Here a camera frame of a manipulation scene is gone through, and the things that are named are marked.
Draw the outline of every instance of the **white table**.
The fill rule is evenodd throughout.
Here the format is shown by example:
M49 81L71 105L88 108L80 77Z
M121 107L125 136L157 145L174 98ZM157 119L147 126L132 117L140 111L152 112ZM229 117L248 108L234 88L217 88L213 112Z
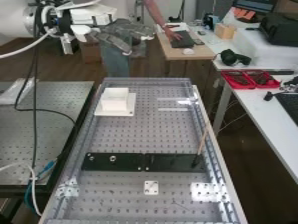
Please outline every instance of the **white table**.
M274 76L280 81L288 81L293 77ZM225 82L213 129L216 135L218 135L230 95L233 93L298 184L298 126L277 98L274 97L269 102L264 100L268 91L273 93L281 92L278 89L236 90Z
M212 49L212 51L214 52L214 54L220 54L224 50L232 49L237 54L241 54L240 50L236 48L236 46L233 45L233 41L232 40L224 40L221 39L213 31L205 30L202 27L196 26L196 27L190 27L190 29L194 31L196 35L198 36L198 38L204 41L204 43L206 44L206 46ZM197 31L205 31L206 35L201 36L198 35ZM217 58L213 60L213 64L216 66L217 71L222 71L222 70L232 70L232 69L237 69L237 70L249 70L249 69L261 69L261 70L270 70L270 71L284 71L284 70L292 70L289 69L289 67L284 67L281 65L276 65L274 63L266 66L257 66L254 65L254 63L252 62L252 64L249 66L245 66L244 64L237 64L236 66L228 66L222 63L221 60L221 56L218 55Z
M192 27L192 30L197 34L197 31L202 30L202 27ZM232 40L222 40L212 31L204 31L206 32L205 36L197 35L216 54L221 53L226 49L232 49L236 53L240 53ZM288 67L276 66L274 64L268 67L260 67L253 64L249 66L238 64L236 67L230 67L224 65L220 56L213 61L213 64L218 71L233 69L261 69L272 71L290 70ZM294 76L274 76L274 78L280 81L289 81L294 78ZM216 135L218 135L233 93L298 184L298 126L296 125L276 97L270 102L264 100L268 91L272 91L273 93L281 92L277 89L234 90L225 82L213 129Z

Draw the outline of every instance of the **person's arm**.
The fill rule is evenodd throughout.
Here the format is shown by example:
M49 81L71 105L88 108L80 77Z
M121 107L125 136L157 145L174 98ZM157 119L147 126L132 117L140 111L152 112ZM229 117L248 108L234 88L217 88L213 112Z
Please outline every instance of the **person's arm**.
M174 33L168 27L165 27L165 20L163 18L160 9L157 7L156 1L155 0L144 0L145 6L148 8L148 11L151 13L151 16L155 20L155 22L163 27L163 29L165 30L165 35L169 38L169 40L173 39L181 39L181 35Z

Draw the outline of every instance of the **metal bracket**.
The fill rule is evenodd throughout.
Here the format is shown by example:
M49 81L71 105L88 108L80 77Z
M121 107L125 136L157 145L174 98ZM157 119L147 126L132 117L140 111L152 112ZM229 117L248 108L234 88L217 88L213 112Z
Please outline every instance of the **metal bracket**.
M185 172L204 173L204 157L194 154L87 153L83 170L121 172Z

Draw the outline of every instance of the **white desk surface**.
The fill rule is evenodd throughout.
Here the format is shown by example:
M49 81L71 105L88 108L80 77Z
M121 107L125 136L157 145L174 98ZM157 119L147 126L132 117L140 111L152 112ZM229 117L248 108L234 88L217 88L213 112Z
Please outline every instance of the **white desk surface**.
M214 32L205 30L202 27L190 27L190 29L194 31L196 35L200 37L200 39L204 41L206 46L213 50L214 54L220 54L224 50L232 49L236 53L241 53L238 49L234 47L232 40L224 40L221 39ZM204 30L206 32L206 35L201 36L198 35L197 31ZM216 66L216 69L218 71L222 70L254 70L254 69L261 69L261 70L273 70L273 71L281 71L281 70L290 70L289 67L282 67L281 65L266 65L266 66L256 66L253 63L249 66L245 66L244 64L238 64L236 66L226 66L222 61L221 61L221 56L218 55L216 60L213 61L213 64Z
M277 80L284 79L284 81L292 78L293 76L276 76ZM281 92L278 89L233 89L240 103L298 184L298 126L277 98L274 97L269 102L264 100L268 91Z

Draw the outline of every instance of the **screw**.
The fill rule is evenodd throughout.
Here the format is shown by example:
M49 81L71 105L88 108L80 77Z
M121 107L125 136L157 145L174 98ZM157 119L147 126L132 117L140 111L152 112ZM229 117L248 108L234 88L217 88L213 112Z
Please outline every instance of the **screw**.
M111 157L109 157L109 161L111 161L112 163L115 163L116 160L117 160L117 157L116 157L116 156L111 156Z

